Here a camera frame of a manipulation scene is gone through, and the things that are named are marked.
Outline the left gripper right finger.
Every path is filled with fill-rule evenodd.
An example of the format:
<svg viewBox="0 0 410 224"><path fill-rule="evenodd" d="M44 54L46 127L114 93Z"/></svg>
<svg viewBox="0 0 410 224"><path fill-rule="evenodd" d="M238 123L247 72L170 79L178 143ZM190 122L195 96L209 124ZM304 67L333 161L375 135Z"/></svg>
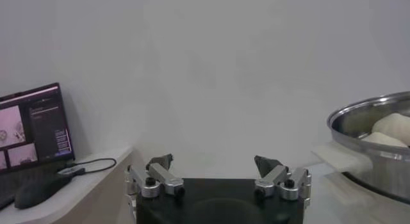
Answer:
<svg viewBox="0 0 410 224"><path fill-rule="evenodd" d="M308 169L291 171L278 160L263 156L254 156L254 162L261 176L254 181L257 200L262 201L278 193L287 201L311 201L311 174Z"/></svg>

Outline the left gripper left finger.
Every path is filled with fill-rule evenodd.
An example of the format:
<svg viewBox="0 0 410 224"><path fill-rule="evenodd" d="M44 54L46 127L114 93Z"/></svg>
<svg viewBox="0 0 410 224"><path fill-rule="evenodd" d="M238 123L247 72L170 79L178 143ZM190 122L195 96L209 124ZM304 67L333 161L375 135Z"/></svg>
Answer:
<svg viewBox="0 0 410 224"><path fill-rule="evenodd" d="M126 168L126 194L153 199L160 196L163 188L166 195L184 196L184 180L169 172L173 160L173 155L167 154L152 158L145 166L129 165Z"/></svg>

